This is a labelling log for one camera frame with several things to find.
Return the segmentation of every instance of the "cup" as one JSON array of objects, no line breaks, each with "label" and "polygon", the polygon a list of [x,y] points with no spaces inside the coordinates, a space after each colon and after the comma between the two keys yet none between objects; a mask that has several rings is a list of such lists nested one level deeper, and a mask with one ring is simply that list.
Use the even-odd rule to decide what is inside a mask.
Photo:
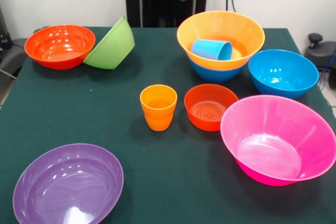
[{"label": "cup", "polygon": [[232,44],[230,41],[197,39],[191,52],[211,60],[230,60],[232,57]]},{"label": "cup", "polygon": [[177,94],[169,86],[148,86],[140,94],[141,107],[146,122],[154,131],[166,130],[173,120]]}]

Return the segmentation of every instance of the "pink bowl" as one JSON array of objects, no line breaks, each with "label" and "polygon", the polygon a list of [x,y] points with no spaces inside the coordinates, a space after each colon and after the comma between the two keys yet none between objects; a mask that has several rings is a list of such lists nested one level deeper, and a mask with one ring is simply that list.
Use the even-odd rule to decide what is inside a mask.
[{"label": "pink bowl", "polygon": [[311,108],[292,99],[257,95],[231,105],[221,121],[224,144],[256,181],[284,186],[326,173],[336,137]]}]

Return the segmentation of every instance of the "small red bowl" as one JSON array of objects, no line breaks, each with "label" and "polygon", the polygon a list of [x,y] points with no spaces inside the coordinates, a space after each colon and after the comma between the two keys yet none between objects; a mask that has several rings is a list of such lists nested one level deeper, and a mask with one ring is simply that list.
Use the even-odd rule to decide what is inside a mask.
[{"label": "small red bowl", "polygon": [[234,92],[216,84],[195,86],[184,97],[189,120],[204,131],[219,131],[224,112],[236,101]]},{"label": "small red bowl", "polygon": [[88,28],[76,25],[50,26],[31,35],[25,43],[25,51],[42,66],[66,70],[80,65],[95,42],[95,35]]}]

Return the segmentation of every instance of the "bowl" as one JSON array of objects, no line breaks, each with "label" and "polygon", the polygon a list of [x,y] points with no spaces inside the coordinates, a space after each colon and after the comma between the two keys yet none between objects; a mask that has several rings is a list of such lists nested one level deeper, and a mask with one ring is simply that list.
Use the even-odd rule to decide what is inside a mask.
[{"label": "bowl", "polygon": [[223,83],[230,79],[232,79],[234,76],[240,73],[240,71],[243,69],[243,66],[232,69],[232,70],[213,70],[209,68],[201,67],[200,65],[193,62],[192,59],[190,59],[191,66],[195,70],[195,72],[201,77],[203,80],[207,82],[212,83]]},{"label": "bowl", "polygon": [[70,144],[33,161],[19,178],[13,209],[19,223],[100,223],[116,205],[123,171],[109,151]]},{"label": "bowl", "polygon": [[[264,44],[265,33],[253,19],[234,12],[215,10],[195,14],[181,23],[177,39],[198,65],[213,70],[231,70],[243,66]],[[197,39],[230,41],[231,60],[212,60],[191,52]]]},{"label": "bowl", "polygon": [[88,28],[76,25],[50,26],[31,35],[25,43],[26,53],[37,63],[55,70],[80,65],[96,41]]},{"label": "bowl", "polygon": [[84,63],[101,69],[115,69],[134,45],[131,27],[122,16],[96,45]]},{"label": "bowl", "polygon": [[195,86],[184,97],[189,120],[203,131],[219,131],[224,112],[236,101],[234,92],[217,84]]},{"label": "bowl", "polygon": [[256,181],[284,186],[326,173],[336,137],[311,108],[292,99],[256,95],[230,106],[221,121],[224,144]]},{"label": "bowl", "polygon": [[261,94],[295,99],[305,94],[319,79],[316,66],[295,52],[271,49],[255,54],[248,68]]}]

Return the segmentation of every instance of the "dark green felt surface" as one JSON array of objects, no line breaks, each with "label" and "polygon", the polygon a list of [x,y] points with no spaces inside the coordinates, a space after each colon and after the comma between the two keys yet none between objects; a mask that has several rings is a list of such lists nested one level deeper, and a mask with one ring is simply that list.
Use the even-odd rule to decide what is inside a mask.
[{"label": "dark green felt surface", "polygon": [[[99,41],[109,28],[92,30]],[[100,145],[123,166],[122,195],[103,223],[336,223],[335,168],[286,187],[250,179],[219,132],[198,130],[187,119],[184,94],[203,81],[179,46],[176,29],[133,32],[136,46],[116,70],[82,65],[54,71],[27,59],[0,110],[0,223],[16,223],[12,194],[26,166],[70,143]],[[265,32],[264,49],[297,51],[286,29]],[[141,90],[155,83],[178,94],[173,122],[164,132],[148,128],[139,102]],[[257,94],[247,67],[224,85],[239,98]],[[336,130],[317,86],[298,100]]]}]

